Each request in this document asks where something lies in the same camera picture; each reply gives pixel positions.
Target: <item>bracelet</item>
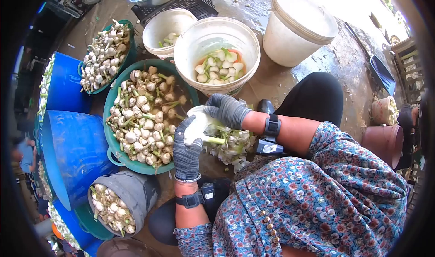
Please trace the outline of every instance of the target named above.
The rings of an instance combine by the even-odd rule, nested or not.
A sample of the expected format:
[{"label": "bracelet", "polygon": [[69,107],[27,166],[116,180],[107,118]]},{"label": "bracelet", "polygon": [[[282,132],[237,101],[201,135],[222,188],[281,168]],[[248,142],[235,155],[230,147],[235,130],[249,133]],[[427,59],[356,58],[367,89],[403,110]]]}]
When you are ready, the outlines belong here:
[{"label": "bracelet", "polygon": [[179,181],[181,183],[193,183],[196,182],[197,180],[199,180],[201,178],[201,173],[198,173],[198,177],[194,178],[193,180],[180,180],[177,178],[177,176],[174,177],[176,181]]}]

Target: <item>white plastic bucket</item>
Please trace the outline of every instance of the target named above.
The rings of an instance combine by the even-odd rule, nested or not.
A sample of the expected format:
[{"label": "white plastic bucket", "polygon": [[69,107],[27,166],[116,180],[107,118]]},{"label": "white plastic bucket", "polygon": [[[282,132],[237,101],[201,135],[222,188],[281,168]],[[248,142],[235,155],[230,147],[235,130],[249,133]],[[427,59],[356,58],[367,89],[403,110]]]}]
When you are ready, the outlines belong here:
[{"label": "white plastic bucket", "polygon": [[398,116],[399,111],[397,111],[394,97],[388,96],[372,103],[372,117],[376,124],[394,126],[397,124]]},{"label": "white plastic bucket", "polygon": [[335,18],[311,0],[272,0],[263,47],[275,63],[294,67],[337,33]]},{"label": "white plastic bucket", "polygon": [[198,19],[186,9],[171,9],[156,15],[145,26],[142,41],[149,53],[160,59],[174,56],[174,45],[161,48],[159,42],[171,32],[181,34],[185,32]]},{"label": "white plastic bucket", "polygon": [[[196,81],[195,67],[198,62],[222,47],[241,53],[246,74],[228,84],[210,85]],[[221,93],[235,96],[258,68],[260,44],[253,31],[242,22],[228,17],[208,17],[194,23],[178,37],[174,61],[180,76],[204,95],[209,97]]]}]

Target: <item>blue floral fabric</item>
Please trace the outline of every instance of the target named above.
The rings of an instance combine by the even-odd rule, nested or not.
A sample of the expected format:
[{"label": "blue floral fabric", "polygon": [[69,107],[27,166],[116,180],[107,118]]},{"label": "blue floral fabric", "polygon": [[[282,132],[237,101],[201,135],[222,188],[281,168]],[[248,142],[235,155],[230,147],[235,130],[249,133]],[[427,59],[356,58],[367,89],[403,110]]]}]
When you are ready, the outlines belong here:
[{"label": "blue floral fabric", "polygon": [[402,232],[405,180],[328,122],[311,161],[264,157],[236,175],[210,223],[175,229],[184,256],[282,256],[281,244],[317,256],[384,256]]}]

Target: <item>knit glove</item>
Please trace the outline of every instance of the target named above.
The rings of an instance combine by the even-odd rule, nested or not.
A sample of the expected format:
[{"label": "knit glove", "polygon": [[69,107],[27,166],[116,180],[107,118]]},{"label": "knit glove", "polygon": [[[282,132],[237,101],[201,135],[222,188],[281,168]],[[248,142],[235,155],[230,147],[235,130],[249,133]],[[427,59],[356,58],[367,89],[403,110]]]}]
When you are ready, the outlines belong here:
[{"label": "knit glove", "polygon": [[195,116],[183,120],[175,129],[172,154],[175,164],[175,176],[179,180],[193,180],[198,177],[199,154],[202,150],[202,139],[198,138],[192,145],[185,145],[184,130],[192,123]]},{"label": "knit glove", "polygon": [[237,99],[222,94],[214,93],[205,104],[205,113],[218,119],[225,126],[235,129],[242,129],[242,121],[251,109],[243,106]]}]

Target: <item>black plastic crate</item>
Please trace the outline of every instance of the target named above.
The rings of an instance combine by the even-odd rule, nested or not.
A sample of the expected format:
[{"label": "black plastic crate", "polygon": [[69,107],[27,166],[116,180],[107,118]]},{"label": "black plastic crate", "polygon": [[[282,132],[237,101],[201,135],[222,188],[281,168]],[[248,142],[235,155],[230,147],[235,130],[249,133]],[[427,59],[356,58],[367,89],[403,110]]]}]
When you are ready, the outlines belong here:
[{"label": "black plastic crate", "polygon": [[159,13],[176,8],[189,10],[198,20],[218,15],[211,0],[171,0],[152,8],[134,5],[131,10],[140,20],[140,24],[145,27]]}]

